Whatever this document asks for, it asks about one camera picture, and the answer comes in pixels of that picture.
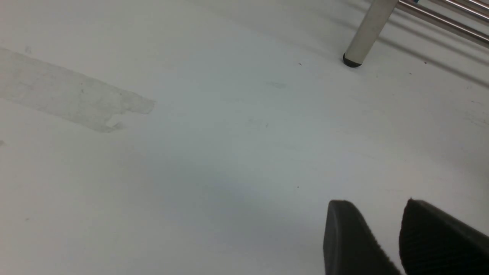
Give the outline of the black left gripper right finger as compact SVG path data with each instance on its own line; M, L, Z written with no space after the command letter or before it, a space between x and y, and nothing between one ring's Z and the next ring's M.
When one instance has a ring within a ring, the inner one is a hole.
M399 255L408 275L487 275L489 238L429 202L409 199Z

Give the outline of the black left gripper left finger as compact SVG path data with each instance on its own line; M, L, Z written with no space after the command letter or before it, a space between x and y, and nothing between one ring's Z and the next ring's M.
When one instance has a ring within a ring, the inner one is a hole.
M400 275L357 207L346 200L328 204L323 240L327 275Z

